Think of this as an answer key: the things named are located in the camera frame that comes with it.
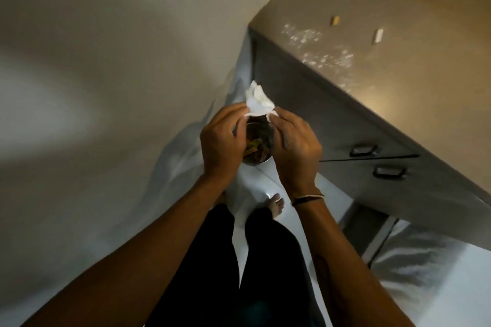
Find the black trousers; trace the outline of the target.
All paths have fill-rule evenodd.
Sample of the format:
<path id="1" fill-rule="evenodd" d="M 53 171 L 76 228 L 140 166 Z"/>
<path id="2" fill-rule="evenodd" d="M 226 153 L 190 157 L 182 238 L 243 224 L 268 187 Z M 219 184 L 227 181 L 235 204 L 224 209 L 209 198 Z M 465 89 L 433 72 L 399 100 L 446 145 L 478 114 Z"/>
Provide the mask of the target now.
<path id="1" fill-rule="evenodd" d="M 208 212 L 145 327 L 326 327 L 296 237 L 254 210 L 240 278 L 234 223 L 225 204 Z"/>

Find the brown bits in cup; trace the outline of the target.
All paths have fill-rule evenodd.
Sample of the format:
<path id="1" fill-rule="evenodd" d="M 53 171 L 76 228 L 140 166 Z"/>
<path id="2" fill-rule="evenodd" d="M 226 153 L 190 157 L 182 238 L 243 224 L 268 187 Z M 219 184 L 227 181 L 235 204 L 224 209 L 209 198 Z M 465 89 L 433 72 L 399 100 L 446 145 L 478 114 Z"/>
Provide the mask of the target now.
<path id="1" fill-rule="evenodd" d="M 247 146 L 243 153 L 243 159 L 248 163 L 260 164 L 265 162 L 271 154 L 268 142 L 261 138 L 247 139 Z"/>

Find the person's right foot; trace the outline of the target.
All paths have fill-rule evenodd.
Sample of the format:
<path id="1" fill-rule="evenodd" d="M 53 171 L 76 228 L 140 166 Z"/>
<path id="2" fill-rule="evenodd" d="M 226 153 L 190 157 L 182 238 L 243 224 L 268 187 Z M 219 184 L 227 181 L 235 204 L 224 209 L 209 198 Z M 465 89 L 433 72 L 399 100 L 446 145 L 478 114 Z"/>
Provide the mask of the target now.
<path id="1" fill-rule="evenodd" d="M 265 201 L 265 206 L 270 210 L 273 219 L 283 212 L 285 202 L 280 194 L 274 194 Z"/>

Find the person's right forearm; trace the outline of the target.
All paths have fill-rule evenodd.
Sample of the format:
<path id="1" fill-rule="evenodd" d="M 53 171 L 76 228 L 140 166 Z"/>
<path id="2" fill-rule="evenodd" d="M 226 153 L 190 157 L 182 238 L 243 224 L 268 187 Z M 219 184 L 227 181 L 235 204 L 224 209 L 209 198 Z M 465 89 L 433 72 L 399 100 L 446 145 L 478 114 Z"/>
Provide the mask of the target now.
<path id="1" fill-rule="evenodd" d="M 333 327 L 415 327 L 347 240 L 323 196 L 293 201 Z"/>

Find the white tissue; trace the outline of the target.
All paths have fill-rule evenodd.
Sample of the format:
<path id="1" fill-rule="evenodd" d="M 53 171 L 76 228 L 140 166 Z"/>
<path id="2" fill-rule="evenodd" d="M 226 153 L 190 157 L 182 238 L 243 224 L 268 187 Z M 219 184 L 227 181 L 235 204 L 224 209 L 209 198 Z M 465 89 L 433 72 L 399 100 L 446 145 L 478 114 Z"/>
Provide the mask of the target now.
<path id="1" fill-rule="evenodd" d="M 249 88 L 245 91 L 245 102 L 249 112 L 244 116 L 249 117 L 261 117 L 266 116 L 268 122 L 270 122 L 270 115 L 274 114 L 278 116 L 278 113 L 274 110 L 275 104 L 264 93 L 261 85 L 257 84 L 253 80 Z"/>

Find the person's left hand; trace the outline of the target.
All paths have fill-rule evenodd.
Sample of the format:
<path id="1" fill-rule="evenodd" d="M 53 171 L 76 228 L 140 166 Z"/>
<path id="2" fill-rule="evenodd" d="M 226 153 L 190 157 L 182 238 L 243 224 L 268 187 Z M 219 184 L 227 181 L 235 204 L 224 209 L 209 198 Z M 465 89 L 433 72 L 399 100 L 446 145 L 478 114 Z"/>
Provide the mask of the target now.
<path id="1" fill-rule="evenodd" d="M 232 134 L 200 134 L 204 175 L 223 187 L 227 187 L 235 177 L 242 163 L 243 152 L 247 145 L 245 129 L 238 127 Z"/>

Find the person's left forearm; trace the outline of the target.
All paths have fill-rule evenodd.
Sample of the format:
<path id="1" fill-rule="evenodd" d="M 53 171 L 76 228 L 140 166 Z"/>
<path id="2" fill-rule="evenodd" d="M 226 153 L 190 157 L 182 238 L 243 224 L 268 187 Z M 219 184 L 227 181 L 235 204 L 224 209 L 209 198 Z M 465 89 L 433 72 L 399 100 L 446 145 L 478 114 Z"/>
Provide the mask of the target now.
<path id="1" fill-rule="evenodd" d="M 78 276 L 21 327 L 143 327 L 229 182 L 200 176 L 167 212 Z"/>

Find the grey drawer cabinet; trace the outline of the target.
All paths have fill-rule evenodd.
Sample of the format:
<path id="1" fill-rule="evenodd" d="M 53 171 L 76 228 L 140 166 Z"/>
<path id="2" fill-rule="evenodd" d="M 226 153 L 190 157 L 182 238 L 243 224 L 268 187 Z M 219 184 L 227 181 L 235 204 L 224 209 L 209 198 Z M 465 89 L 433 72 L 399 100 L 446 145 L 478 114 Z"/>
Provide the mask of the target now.
<path id="1" fill-rule="evenodd" d="M 321 175 L 491 250 L 491 0 L 271 0 L 250 32 L 254 79 L 310 124 Z M 357 144 L 381 150 L 350 158 Z M 373 177 L 378 165 L 406 167 L 405 180 Z"/>

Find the person's right hand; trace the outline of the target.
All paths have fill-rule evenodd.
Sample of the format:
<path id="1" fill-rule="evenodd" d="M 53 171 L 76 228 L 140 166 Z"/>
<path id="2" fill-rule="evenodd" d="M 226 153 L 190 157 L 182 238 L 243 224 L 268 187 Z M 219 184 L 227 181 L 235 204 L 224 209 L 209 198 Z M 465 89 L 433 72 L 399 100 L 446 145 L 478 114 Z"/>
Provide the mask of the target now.
<path id="1" fill-rule="evenodd" d="M 321 196 L 315 185 L 322 146 L 311 126 L 301 117 L 283 108 L 274 109 L 289 126 L 287 153 L 275 160 L 279 180 L 291 201 L 304 196 Z"/>

